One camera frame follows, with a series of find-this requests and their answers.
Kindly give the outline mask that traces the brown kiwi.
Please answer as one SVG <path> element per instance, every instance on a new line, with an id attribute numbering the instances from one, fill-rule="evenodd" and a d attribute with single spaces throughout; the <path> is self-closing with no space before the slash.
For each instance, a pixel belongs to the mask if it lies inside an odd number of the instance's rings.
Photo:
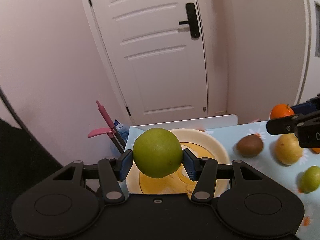
<path id="1" fill-rule="evenodd" d="M 264 143 L 256 134 L 247 135 L 236 144 L 236 149 L 244 157 L 255 157 L 263 148 Z"/>

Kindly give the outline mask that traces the cream yellow fruit bowl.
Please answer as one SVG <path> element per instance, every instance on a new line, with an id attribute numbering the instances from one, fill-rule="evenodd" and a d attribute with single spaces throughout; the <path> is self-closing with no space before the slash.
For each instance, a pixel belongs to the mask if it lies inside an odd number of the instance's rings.
<path id="1" fill-rule="evenodd" d="M 230 164 L 230 158 L 222 144 L 211 135 L 196 129 L 178 128 L 171 132 L 177 137 L 183 149 L 189 149 L 197 158 L 212 158 L 220 164 Z M 183 166 L 164 178 L 150 178 L 133 165 L 122 187 L 136 194 L 175 194 L 191 196 L 196 182 L 191 181 Z"/>

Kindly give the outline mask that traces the white wardrobe door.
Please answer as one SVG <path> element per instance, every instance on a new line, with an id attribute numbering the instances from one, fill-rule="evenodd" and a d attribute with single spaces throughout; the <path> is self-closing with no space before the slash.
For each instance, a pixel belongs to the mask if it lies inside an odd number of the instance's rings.
<path id="1" fill-rule="evenodd" d="M 302 74 L 295 103 L 319 93 L 319 0 L 304 0 L 306 42 Z"/>

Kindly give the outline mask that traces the blue white package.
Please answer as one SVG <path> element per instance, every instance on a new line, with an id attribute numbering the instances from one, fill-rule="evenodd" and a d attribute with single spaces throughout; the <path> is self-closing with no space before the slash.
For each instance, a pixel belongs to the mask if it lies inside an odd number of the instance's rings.
<path id="1" fill-rule="evenodd" d="M 114 121 L 115 128 L 117 129 L 118 133 L 120 134 L 120 137 L 124 141 L 124 143 L 127 143 L 128 137 L 129 137 L 129 129 L 130 127 L 120 123 L 117 119 Z"/>

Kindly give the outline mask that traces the small orange tangerine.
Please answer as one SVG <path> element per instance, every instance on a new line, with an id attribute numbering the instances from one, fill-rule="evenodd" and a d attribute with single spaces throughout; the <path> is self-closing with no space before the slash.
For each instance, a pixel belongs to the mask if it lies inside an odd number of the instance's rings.
<path id="1" fill-rule="evenodd" d="M 292 116 L 294 114 L 294 111 L 288 104 L 278 104 L 272 108 L 270 119 Z"/>

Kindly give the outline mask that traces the white panel door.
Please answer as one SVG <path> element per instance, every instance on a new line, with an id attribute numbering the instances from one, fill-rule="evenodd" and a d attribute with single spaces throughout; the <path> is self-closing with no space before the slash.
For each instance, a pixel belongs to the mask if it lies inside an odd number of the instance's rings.
<path id="1" fill-rule="evenodd" d="M 90 0 L 104 52 L 137 125 L 207 116 L 202 35 L 192 38 L 189 25 L 179 25 L 187 20 L 187 3 L 195 4 L 197 14 L 196 0 Z"/>

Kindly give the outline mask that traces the yellow pear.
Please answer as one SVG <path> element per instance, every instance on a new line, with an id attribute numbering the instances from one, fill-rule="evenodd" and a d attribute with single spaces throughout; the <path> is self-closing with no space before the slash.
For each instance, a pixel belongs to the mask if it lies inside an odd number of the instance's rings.
<path id="1" fill-rule="evenodd" d="M 303 156 L 303 149 L 294 133 L 281 135 L 275 144 L 274 153 L 279 162 L 290 166 Z"/>

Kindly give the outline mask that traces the green apple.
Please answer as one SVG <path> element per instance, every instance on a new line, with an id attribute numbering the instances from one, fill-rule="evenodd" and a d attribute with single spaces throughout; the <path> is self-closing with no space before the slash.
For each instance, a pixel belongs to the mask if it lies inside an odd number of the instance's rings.
<path id="1" fill-rule="evenodd" d="M 176 136 L 163 128 L 141 134 L 133 145 L 133 159 L 140 172 L 151 178 L 173 174 L 182 163 L 183 150 Z"/>
<path id="2" fill-rule="evenodd" d="M 310 193 L 319 188 L 319 166 L 309 167 L 300 179 L 300 190 L 302 192 Z"/>

